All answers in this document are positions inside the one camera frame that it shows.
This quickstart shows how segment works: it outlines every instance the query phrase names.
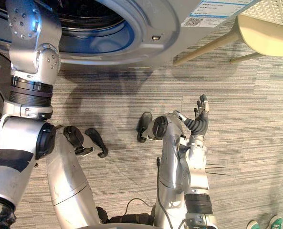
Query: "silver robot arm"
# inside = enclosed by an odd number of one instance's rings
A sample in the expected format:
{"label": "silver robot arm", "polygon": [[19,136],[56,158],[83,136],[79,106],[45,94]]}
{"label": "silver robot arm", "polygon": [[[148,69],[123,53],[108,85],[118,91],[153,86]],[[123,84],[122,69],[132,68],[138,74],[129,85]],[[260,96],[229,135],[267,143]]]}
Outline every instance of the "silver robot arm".
{"label": "silver robot arm", "polygon": [[35,161],[52,152],[55,127],[53,84],[60,68],[61,26],[51,9],[32,0],[6,1],[12,31],[11,92],[0,121],[0,228],[15,221],[14,211]]}
{"label": "silver robot arm", "polygon": [[191,131],[189,139],[181,136],[178,156],[183,169],[183,190],[187,213],[185,225],[188,229],[217,229],[217,221],[212,213],[208,179],[205,172],[207,148],[203,145],[208,128],[209,104],[205,95],[197,102],[195,120],[190,120],[179,111],[175,116]]}

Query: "floor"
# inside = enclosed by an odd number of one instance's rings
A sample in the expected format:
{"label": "floor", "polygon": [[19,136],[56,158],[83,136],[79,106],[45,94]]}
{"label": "floor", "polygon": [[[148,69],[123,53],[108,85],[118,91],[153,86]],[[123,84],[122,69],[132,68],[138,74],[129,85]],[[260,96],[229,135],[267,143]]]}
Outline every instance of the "floor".
{"label": "floor", "polygon": [[[231,26],[225,24],[186,51],[224,35]],[[169,61],[151,75],[60,72],[51,123],[94,127],[101,133],[108,157],[90,155],[79,161],[97,205],[110,217],[122,215],[131,198],[155,203],[156,157],[162,144],[136,141],[141,114],[151,111],[157,117],[177,109],[192,117],[202,93],[210,103],[208,162],[227,167],[211,172],[230,175],[208,174],[220,228],[244,229],[255,219],[263,229],[273,215],[283,217],[283,58],[228,63],[249,53],[244,44],[232,43],[180,67]],[[150,210],[133,201],[128,212]],[[59,228],[45,159],[33,170],[16,215],[13,229]]]}

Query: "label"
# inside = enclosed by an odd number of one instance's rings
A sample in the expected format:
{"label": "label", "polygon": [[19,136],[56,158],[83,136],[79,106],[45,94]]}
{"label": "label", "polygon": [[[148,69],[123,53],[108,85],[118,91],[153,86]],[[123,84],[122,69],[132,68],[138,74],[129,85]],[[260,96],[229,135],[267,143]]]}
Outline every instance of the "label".
{"label": "label", "polygon": [[216,27],[255,0],[202,0],[182,27]]}

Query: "yellow chair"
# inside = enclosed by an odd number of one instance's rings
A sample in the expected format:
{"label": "yellow chair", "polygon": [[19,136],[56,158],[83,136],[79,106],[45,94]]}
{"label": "yellow chair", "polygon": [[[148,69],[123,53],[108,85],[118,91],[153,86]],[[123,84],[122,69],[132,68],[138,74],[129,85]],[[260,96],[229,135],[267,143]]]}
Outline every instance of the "yellow chair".
{"label": "yellow chair", "polygon": [[231,59],[230,63],[245,61],[264,55],[283,56],[283,25],[238,15],[229,33],[175,61],[174,65],[179,66],[204,53],[235,41],[246,43],[255,53]]}

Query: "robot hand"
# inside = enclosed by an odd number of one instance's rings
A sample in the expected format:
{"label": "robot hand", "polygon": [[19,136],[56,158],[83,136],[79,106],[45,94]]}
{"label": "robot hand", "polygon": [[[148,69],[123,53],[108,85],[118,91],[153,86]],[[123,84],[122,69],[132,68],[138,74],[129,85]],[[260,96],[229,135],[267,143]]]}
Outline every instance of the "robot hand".
{"label": "robot hand", "polygon": [[191,135],[200,135],[204,137],[208,129],[209,104],[206,95],[201,95],[197,101],[197,108],[194,108],[195,120],[191,120],[181,114],[179,111],[173,113],[182,120],[186,127],[191,131]]}

